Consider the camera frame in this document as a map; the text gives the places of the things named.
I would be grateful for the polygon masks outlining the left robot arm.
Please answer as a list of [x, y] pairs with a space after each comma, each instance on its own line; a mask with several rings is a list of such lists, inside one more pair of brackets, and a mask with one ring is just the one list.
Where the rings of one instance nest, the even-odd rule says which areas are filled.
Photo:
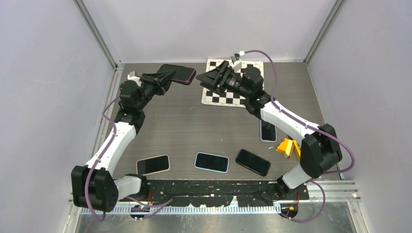
[[112, 174], [129, 143], [142, 128], [144, 107], [155, 95], [168, 91], [175, 70], [142, 74], [120, 85], [120, 94], [113, 101], [119, 103], [115, 119], [104, 118], [112, 124], [112, 130], [95, 155], [83, 166], [75, 166], [71, 172], [73, 203], [91, 212], [111, 212], [117, 202], [127, 196], [138, 201], [149, 195], [146, 177], [127, 174], [114, 179]]

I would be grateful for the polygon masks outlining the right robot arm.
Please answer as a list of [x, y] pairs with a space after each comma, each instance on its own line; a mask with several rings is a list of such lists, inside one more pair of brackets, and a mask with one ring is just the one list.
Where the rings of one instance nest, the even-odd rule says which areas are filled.
[[301, 148], [298, 165], [278, 178], [277, 192], [283, 199], [290, 199], [297, 187], [310, 179], [316, 179], [342, 160], [336, 131], [329, 125], [320, 126], [307, 121], [274, 100], [264, 89], [260, 70], [247, 67], [237, 73], [228, 61], [215, 69], [199, 74], [196, 79], [202, 87], [220, 94], [228, 90], [245, 98], [246, 110], [258, 119], [268, 122], [292, 139]]

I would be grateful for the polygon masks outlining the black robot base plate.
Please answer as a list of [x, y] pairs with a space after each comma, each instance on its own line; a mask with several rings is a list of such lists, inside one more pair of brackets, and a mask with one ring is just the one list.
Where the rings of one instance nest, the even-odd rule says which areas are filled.
[[275, 201], [308, 200], [303, 184], [282, 194], [275, 181], [255, 180], [148, 180], [142, 190], [131, 195], [155, 204], [171, 200], [173, 207], [226, 207], [237, 201], [239, 207], [271, 206]]

